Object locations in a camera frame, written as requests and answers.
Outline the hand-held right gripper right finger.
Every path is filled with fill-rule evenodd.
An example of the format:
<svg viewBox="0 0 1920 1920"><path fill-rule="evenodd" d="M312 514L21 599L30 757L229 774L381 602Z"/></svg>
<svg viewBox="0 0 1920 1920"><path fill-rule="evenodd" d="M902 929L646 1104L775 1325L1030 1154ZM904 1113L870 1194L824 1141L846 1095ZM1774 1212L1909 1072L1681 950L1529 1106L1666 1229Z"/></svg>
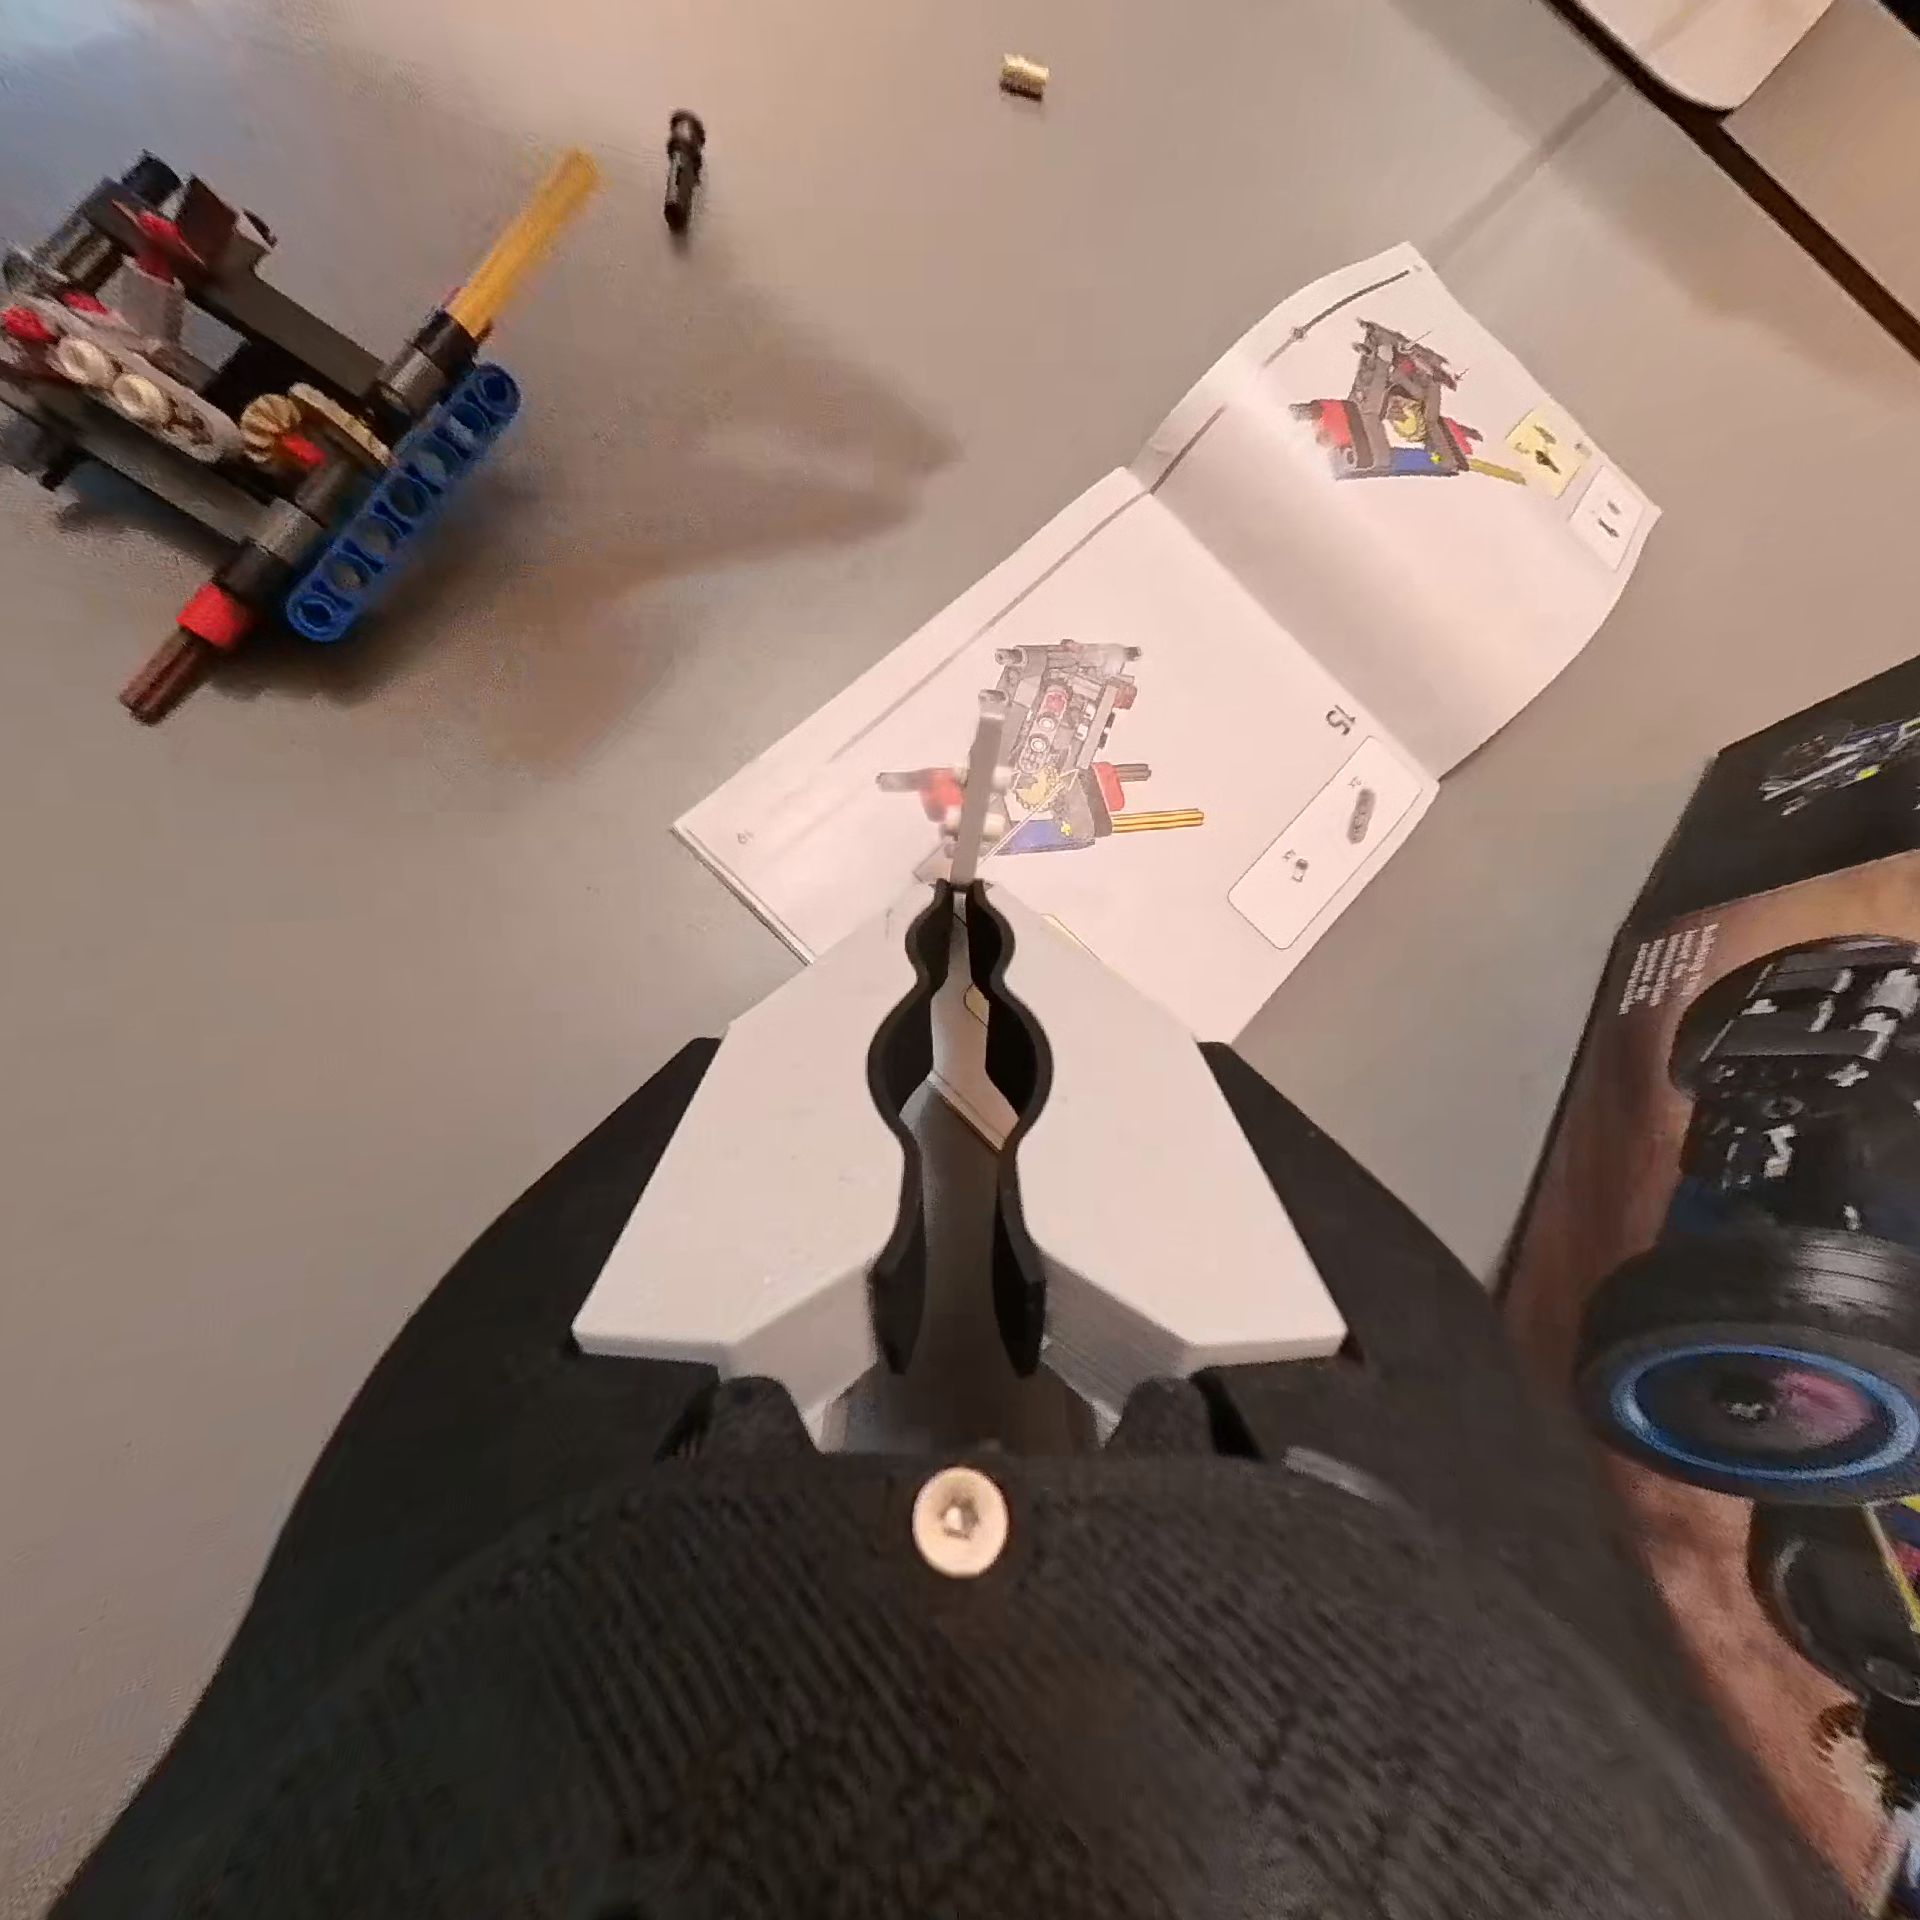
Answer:
<svg viewBox="0 0 1920 1920"><path fill-rule="evenodd" d="M1347 1324L1200 1043L1006 888L965 892L995 1330L1100 1436L1144 1380L1340 1355Z"/></svg>

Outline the open lego instruction booklet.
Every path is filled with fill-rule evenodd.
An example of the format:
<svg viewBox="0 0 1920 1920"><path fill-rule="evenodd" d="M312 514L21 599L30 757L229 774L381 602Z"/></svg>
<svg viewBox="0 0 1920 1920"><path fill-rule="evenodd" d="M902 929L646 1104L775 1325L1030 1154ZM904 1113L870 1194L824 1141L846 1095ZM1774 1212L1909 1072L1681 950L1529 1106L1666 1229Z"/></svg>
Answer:
<svg viewBox="0 0 1920 1920"><path fill-rule="evenodd" d="M1597 638L1658 507L1393 246L1280 302L1116 466L675 838L799 960L979 874L1236 1043Z"/></svg>

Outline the white flat base plate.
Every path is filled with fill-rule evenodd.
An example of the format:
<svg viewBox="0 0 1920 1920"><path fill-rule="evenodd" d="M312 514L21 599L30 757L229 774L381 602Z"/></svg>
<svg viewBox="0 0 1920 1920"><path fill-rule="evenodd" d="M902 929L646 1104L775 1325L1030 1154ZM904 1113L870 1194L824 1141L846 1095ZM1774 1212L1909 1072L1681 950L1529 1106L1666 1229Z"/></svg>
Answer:
<svg viewBox="0 0 1920 1920"><path fill-rule="evenodd" d="M1783 64L1832 2L1570 2L1643 76L1726 113Z"/></svg>

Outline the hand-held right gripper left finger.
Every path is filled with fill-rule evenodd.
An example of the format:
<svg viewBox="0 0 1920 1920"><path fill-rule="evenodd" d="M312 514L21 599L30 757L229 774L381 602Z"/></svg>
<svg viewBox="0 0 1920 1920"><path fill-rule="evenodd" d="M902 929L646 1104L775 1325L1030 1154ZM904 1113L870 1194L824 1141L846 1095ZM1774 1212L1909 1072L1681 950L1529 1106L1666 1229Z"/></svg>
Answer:
<svg viewBox="0 0 1920 1920"><path fill-rule="evenodd" d="M926 1285L909 1106L934 1069L952 885L909 888L715 1046L587 1289L585 1355L778 1380L817 1443L904 1371Z"/></svg>

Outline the thin grey lego liftarm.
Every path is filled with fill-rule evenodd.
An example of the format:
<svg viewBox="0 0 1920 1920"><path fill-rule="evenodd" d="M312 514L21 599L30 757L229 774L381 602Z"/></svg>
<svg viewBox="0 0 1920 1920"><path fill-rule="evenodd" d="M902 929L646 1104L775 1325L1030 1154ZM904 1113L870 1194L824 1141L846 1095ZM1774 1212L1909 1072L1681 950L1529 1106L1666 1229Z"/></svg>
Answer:
<svg viewBox="0 0 1920 1920"><path fill-rule="evenodd" d="M1002 782L1006 724L1008 698L998 692L979 692L973 748L962 769L962 800L957 808L948 850L948 885L952 892L952 914L961 922L965 919L965 901L979 880L979 867L992 856L1008 830Z"/></svg>

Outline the partly built lego car chassis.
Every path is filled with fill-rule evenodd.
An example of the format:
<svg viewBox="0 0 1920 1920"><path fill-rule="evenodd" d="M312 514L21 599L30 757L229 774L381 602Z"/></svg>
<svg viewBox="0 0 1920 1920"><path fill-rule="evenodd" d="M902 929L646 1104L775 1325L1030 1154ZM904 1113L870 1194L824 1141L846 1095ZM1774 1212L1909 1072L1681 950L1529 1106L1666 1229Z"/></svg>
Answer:
<svg viewBox="0 0 1920 1920"><path fill-rule="evenodd" d="M392 355L272 284L275 229L154 153L3 252L3 461L46 490L105 466L225 544L116 697L137 724L260 630L356 630L511 429L494 323L596 182L561 153Z"/></svg>

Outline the lego set box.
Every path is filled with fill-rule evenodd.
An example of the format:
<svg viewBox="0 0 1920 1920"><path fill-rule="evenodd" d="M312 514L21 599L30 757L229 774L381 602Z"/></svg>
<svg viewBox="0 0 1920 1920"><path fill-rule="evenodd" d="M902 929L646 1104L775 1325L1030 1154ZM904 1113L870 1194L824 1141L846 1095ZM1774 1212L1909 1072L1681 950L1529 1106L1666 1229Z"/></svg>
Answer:
<svg viewBox="0 0 1920 1920"><path fill-rule="evenodd" d="M1917 1917L1917 659L1705 769L1502 1307L1789 1830Z"/></svg>

